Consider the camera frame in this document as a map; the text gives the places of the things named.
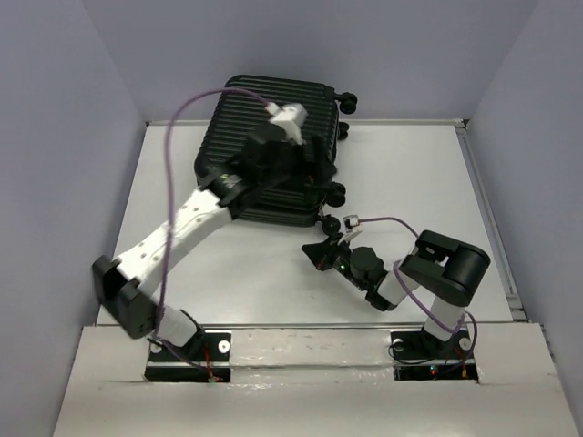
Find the black ribbed hard suitcase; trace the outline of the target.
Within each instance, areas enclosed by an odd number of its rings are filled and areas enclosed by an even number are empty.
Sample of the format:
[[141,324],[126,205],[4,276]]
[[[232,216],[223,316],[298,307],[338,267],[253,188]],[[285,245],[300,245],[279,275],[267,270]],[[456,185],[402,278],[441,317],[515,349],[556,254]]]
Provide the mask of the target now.
[[[312,171],[264,191],[259,202],[242,212],[240,218],[302,228],[320,224],[326,235],[338,232],[341,221],[323,208],[342,206],[346,188],[322,172],[335,162],[337,143],[348,137],[350,126],[340,120],[340,114],[354,113],[358,97],[350,92],[338,93],[323,83],[269,76],[238,75],[225,86],[247,89],[279,106],[299,103],[307,110],[302,138],[305,160]],[[200,183],[212,169],[239,155],[266,128],[269,118],[262,104],[252,97],[221,95],[193,164],[197,181]]]

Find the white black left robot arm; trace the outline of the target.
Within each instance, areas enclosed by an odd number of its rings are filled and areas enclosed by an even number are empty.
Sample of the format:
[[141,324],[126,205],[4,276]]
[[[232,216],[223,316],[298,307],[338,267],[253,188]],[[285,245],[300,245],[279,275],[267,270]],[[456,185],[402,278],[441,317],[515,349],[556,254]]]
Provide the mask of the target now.
[[132,339],[149,337],[183,360],[201,349],[202,327],[167,302],[168,275],[204,239],[258,204],[263,193],[284,185],[321,185],[336,166],[323,139],[300,139],[290,123],[264,123],[253,129],[242,151],[210,165],[182,205],[177,205],[170,156],[173,127],[163,140],[168,217],[134,247],[92,265],[97,299]]

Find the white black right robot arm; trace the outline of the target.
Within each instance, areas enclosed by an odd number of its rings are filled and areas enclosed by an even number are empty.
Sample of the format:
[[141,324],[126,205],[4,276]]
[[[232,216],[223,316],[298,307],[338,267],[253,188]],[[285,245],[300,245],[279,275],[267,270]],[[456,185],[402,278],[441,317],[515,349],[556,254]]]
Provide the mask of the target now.
[[480,248],[431,230],[422,231],[413,249],[391,265],[371,247],[351,247],[342,233],[305,244],[302,252],[317,270],[333,269],[347,279],[376,310],[395,310],[405,299],[421,309],[423,327],[392,339],[394,359],[405,364],[457,355],[467,308],[491,263]]

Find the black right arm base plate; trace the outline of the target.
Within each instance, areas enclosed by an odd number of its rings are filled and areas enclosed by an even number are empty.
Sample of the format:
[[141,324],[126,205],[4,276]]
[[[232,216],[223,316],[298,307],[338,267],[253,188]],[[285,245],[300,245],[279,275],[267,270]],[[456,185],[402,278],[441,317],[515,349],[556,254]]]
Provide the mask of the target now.
[[461,329],[441,342],[421,330],[391,333],[388,354],[396,381],[478,381],[474,341]]

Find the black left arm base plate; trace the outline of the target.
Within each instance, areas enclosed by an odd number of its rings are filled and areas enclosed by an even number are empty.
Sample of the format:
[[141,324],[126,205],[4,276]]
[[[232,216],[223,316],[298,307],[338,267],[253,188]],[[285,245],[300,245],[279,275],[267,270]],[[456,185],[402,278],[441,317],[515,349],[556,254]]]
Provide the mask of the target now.
[[206,330],[204,341],[189,355],[177,357],[154,340],[149,345],[144,378],[150,382],[227,383],[231,381],[231,330]]

